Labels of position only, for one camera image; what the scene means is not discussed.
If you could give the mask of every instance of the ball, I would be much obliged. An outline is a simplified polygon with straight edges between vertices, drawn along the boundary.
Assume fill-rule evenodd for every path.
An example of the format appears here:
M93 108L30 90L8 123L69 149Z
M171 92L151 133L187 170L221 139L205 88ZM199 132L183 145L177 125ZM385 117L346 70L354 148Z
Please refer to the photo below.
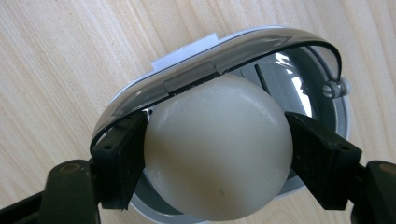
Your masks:
M156 105L144 150L148 178L166 202L220 221L246 217L279 193L292 141L273 98L227 74Z

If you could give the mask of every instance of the wooden surface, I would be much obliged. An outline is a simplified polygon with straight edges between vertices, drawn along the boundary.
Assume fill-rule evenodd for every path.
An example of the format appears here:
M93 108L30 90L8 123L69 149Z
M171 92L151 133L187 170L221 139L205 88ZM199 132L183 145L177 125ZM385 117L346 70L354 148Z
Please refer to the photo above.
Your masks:
M280 24L320 35L353 84L350 141L396 162L395 1L1 1L0 208L44 188L63 161L88 159L112 97L150 63L211 33ZM150 223L101 210L103 223ZM348 223L306 189L229 223Z

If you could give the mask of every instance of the circular device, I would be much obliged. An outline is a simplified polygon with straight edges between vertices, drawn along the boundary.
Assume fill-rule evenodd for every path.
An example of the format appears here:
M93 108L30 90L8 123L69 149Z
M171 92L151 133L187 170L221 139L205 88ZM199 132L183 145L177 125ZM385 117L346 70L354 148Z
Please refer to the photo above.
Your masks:
M153 71L121 90L99 118L91 148L123 118L157 110L160 102L193 91L203 82L231 73L268 92L283 111L305 114L335 133L349 133L347 82L341 57L326 40L305 31L257 27L218 39L209 35L152 63ZM131 206L158 223L198 223L169 205L152 186L147 170L134 190ZM304 183L290 170L278 195Z

